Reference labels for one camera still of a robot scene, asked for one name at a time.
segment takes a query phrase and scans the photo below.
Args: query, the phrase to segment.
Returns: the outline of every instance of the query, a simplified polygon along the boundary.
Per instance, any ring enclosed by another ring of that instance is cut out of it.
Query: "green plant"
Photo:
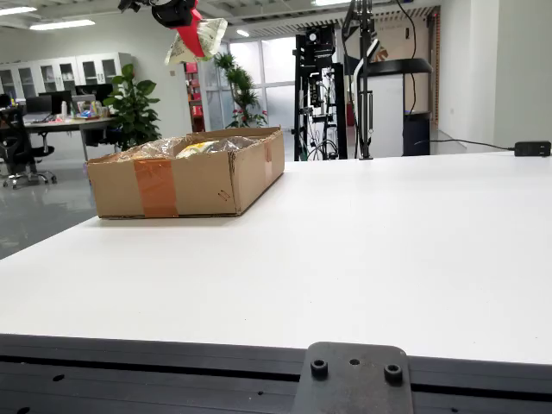
[[[104,99],[106,106],[113,105],[117,111],[114,124],[121,128],[117,145],[126,150],[135,145],[155,141],[160,138],[157,112],[149,107],[160,100],[149,95],[156,83],[151,80],[135,81],[135,70],[132,64],[122,68],[122,76],[113,78],[114,89],[110,97]]]
[[[249,127],[256,123],[258,127],[267,125],[265,110],[261,114],[254,114],[253,108],[259,106],[259,98],[253,90],[251,75],[235,63],[235,57],[230,54],[218,54],[214,58],[215,66],[224,72],[228,80],[232,99],[240,107],[234,110],[233,121],[226,128]]]

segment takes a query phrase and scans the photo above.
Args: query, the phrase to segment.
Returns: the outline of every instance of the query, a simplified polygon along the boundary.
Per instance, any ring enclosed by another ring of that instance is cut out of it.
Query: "gray floor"
[[[285,160],[293,161],[293,138],[284,135]],[[432,139],[446,138],[435,132]],[[94,197],[84,170],[84,156],[78,136],[57,134],[48,137],[56,147],[52,157],[45,158],[39,170],[51,170],[58,184],[23,186],[18,190],[0,188],[0,259],[23,250],[52,235],[71,228],[96,215]],[[111,147],[88,147],[90,157],[111,151]],[[447,145],[433,154],[465,152],[464,147]],[[354,130],[348,128],[349,158],[354,154]]]
[[[83,161],[43,161],[58,184],[0,188],[0,259],[96,215]]]

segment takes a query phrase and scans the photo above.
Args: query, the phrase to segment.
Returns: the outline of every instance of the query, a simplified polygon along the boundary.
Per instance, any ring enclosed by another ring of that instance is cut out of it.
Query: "plastic packet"
[[[176,34],[174,42],[171,45],[165,58],[165,65],[179,62],[199,62],[209,60],[218,52],[221,46],[224,32],[228,23],[224,19],[206,19],[201,20],[198,24],[198,38],[201,49],[204,52],[204,57],[199,58],[186,47],[186,44],[180,38],[180,34]]]
[[[123,162],[128,160],[147,160],[151,158],[174,159],[175,149],[178,145],[186,142],[186,138],[162,138],[160,140],[146,142],[145,144],[115,154],[110,161]]]
[[[205,149],[209,148],[216,141],[199,142],[197,144],[191,144],[180,151],[176,158],[188,158],[190,155],[204,153]]]
[[[245,136],[229,136],[218,141],[199,142],[191,144],[184,148],[176,158],[188,158],[199,153],[218,153],[221,151],[238,151],[253,145],[258,140],[247,138]]]

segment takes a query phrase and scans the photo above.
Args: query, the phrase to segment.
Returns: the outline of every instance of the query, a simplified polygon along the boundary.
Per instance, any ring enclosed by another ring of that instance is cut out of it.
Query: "fluorescent light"
[[[31,30],[54,30],[56,28],[80,28],[82,26],[91,26],[96,24],[92,20],[73,20],[72,22],[57,22],[46,24],[34,24]]]
[[[350,0],[314,0],[315,6],[330,6],[332,4],[350,3]]]
[[[19,13],[28,13],[29,11],[36,11],[34,7],[14,7],[11,9],[0,9],[0,16],[17,15]]]

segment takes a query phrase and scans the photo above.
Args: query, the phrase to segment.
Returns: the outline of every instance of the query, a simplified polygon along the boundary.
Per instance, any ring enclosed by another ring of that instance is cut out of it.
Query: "orange packing tape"
[[[135,174],[146,217],[179,216],[170,160],[135,160]]]

